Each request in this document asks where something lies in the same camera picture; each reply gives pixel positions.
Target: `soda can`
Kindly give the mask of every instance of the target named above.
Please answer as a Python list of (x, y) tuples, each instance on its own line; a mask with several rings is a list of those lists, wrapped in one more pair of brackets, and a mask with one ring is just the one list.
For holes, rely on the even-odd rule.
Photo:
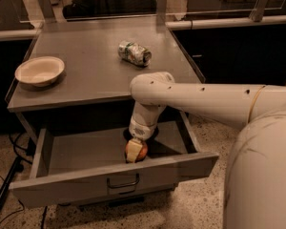
[(122, 41), (118, 46), (118, 54), (126, 61), (145, 68), (152, 59), (152, 53), (135, 42)]

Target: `person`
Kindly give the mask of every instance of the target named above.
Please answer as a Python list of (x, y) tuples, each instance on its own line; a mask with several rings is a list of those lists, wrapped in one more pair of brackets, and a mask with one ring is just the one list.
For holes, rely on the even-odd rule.
[(71, 4), (63, 8), (63, 15), (66, 19), (94, 16), (97, 2), (98, 0), (72, 0)]

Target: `drawer handle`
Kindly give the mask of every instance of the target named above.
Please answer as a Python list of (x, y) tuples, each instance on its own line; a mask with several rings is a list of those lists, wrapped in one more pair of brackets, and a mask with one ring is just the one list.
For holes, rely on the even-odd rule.
[(140, 175), (139, 174), (135, 175), (135, 181), (134, 182), (124, 183), (124, 184), (120, 184), (120, 185), (111, 185), (111, 180), (109, 178), (107, 178), (107, 186), (111, 189), (117, 189), (117, 188), (121, 188), (121, 187), (130, 187), (130, 186), (135, 186), (137, 183), (139, 183), (139, 181), (140, 181)]

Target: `gray tabletop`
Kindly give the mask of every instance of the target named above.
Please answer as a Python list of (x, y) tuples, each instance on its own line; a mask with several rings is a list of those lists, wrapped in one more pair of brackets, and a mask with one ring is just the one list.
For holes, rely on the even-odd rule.
[[(147, 47), (151, 64), (141, 69), (122, 60), (121, 41)], [(46, 24), (31, 58), (56, 56), (66, 64), (63, 75), (47, 88), (18, 83), (8, 109), (24, 112), (131, 98), (130, 82), (140, 73), (167, 71), (176, 82), (198, 79), (170, 32), (156, 16)]]

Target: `silver can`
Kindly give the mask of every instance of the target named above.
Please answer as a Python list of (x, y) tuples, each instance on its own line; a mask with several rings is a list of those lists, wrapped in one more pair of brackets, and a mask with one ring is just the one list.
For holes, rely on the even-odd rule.
[(126, 61), (139, 67), (147, 67), (152, 59), (152, 53), (135, 42), (122, 41), (118, 46), (118, 54)]

